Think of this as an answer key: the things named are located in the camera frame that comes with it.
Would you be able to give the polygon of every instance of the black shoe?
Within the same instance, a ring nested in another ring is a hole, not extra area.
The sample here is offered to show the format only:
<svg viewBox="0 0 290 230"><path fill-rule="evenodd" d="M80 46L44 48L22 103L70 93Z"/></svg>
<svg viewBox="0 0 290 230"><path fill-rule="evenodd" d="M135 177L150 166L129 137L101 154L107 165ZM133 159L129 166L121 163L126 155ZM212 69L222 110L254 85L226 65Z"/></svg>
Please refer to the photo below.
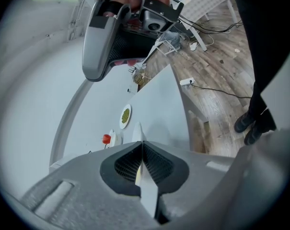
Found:
<svg viewBox="0 0 290 230"><path fill-rule="evenodd" d="M258 130L256 123L251 127L251 130L247 133L244 143L249 146L254 144L257 140L260 139L262 133Z"/></svg>
<svg viewBox="0 0 290 230"><path fill-rule="evenodd" d="M237 133L242 133L244 132L248 126L250 126L253 122L255 121L255 119L253 117L250 116L250 114L244 113L242 116L240 116L235 124L234 124L234 130Z"/></svg>

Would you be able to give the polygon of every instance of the camera lens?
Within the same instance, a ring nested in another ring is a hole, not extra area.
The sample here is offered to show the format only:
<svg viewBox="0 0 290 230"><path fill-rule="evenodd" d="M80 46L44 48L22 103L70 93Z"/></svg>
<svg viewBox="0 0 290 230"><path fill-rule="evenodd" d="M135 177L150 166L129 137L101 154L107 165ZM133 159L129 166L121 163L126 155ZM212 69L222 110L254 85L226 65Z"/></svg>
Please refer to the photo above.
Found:
<svg viewBox="0 0 290 230"><path fill-rule="evenodd" d="M148 28L149 30L156 31L160 29L160 25L153 23L153 24L148 25Z"/></svg>

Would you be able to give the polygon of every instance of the white plate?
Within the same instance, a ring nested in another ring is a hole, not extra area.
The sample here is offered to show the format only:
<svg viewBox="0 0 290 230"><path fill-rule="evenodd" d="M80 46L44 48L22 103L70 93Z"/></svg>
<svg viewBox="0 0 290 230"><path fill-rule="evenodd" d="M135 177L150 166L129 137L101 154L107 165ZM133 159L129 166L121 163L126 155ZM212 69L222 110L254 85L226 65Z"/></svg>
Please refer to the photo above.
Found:
<svg viewBox="0 0 290 230"><path fill-rule="evenodd" d="M124 114L124 111L125 111L126 109L129 109L130 113L129 113L128 120L123 124L123 123L121 122L121 118L122 118L122 115ZM127 105L124 107L124 109L122 110L121 115L120 115L120 118L119 118L119 127L120 127L121 129L124 129L124 128L127 126L128 122L129 122L129 120L130 120L131 114L132 114L132 108L131 108L131 106L130 106L129 104L127 104Z"/></svg>

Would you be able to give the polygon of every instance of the red object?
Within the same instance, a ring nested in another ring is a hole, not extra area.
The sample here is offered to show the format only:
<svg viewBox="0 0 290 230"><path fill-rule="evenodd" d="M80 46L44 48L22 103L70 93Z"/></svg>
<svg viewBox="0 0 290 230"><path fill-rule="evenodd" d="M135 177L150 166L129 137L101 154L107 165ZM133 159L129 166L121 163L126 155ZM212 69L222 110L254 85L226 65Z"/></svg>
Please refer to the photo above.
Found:
<svg viewBox="0 0 290 230"><path fill-rule="evenodd" d="M110 135L103 135L102 143L103 144L109 144L109 143L111 143L111 136Z"/></svg>

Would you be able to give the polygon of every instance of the white desk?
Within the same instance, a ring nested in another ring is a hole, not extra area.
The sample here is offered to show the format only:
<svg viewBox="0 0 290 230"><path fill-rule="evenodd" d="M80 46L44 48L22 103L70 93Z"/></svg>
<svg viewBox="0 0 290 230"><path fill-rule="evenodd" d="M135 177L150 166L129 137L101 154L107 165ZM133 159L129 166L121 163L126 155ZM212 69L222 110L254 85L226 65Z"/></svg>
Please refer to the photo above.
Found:
<svg viewBox="0 0 290 230"><path fill-rule="evenodd" d="M188 110L203 122L208 121L182 91L170 65L134 95L128 104L132 107L132 114L127 127L121 131L123 143L132 141L134 126L140 122L146 140L190 150L193 147L193 131L189 129Z"/></svg>

